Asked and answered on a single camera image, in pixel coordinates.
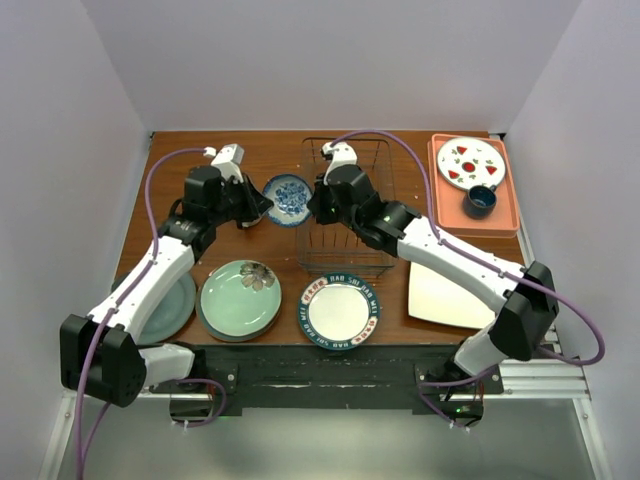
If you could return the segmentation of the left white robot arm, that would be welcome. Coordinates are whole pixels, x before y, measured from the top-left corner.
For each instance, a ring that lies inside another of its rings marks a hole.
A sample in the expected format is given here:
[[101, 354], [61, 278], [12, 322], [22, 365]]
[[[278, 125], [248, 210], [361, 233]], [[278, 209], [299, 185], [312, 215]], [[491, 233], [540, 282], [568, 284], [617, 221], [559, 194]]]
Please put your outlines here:
[[130, 405], [143, 388], [168, 381], [185, 392], [200, 390], [207, 368], [196, 361], [193, 348], [150, 346], [141, 341], [141, 333], [167, 292], [215, 241], [219, 226], [233, 222], [243, 227], [273, 205], [245, 174], [193, 168], [183, 196], [126, 279], [89, 314], [71, 315], [62, 323], [62, 385], [118, 407]]

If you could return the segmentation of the white plate teal lettered rim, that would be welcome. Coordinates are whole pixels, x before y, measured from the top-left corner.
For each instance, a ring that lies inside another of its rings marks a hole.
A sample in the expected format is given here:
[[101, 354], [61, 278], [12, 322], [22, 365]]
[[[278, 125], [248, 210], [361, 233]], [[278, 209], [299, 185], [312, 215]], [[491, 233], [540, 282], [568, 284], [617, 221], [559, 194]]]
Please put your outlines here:
[[331, 351], [357, 348], [374, 334], [381, 307], [373, 286], [355, 274], [332, 272], [302, 291], [298, 324], [316, 346]]

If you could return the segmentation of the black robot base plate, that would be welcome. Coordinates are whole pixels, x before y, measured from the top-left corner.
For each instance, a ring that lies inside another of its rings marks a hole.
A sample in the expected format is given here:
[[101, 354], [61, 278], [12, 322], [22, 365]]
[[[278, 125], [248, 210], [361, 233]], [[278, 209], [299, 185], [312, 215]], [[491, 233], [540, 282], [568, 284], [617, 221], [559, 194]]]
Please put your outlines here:
[[442, 387], [451, 345], [364, 345], [330, 351], [307, 345], [204, 345], [203, 374], [210, 384], [169, 382], [176, 421], [197, 422], [246, 409], [409, 410], [424, 415], [433, 406], [466, 424], [478, 422], [484, 401], [503, 393], [493, 368], [477, 383]]

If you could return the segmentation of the blue floral white bowl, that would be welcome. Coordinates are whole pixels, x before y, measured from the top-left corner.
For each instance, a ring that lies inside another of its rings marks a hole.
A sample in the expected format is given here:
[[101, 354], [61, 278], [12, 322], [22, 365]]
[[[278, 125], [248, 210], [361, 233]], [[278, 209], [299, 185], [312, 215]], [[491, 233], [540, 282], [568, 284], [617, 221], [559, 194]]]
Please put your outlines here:
[[296, 228], [305, 223], [311, 213], [307, 207], [312, 197], [309, 184], [294, 174], [280, 174], [272, 177], [262, 194], [273, 202], [267, 211], [267, 218], [276, 225]]

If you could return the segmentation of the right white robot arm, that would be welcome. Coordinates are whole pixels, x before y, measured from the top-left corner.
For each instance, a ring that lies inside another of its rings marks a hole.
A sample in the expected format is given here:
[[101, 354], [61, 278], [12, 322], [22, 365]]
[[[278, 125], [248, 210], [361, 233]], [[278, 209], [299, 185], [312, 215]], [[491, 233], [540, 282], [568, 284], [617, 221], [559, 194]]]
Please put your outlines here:
[[461, 343], [445, 369], [448, 386], [469, 392], [481, 373], [507, 359], [529, 361], [556, 319], [551, 270], [503, 260], [444, 231], [399, 201], [385, 201], [357, 165], [315, 178], [308, 208], [321, 225], [341, 223], [369, 248], [420, 264], [481, 300], [496, 318]]

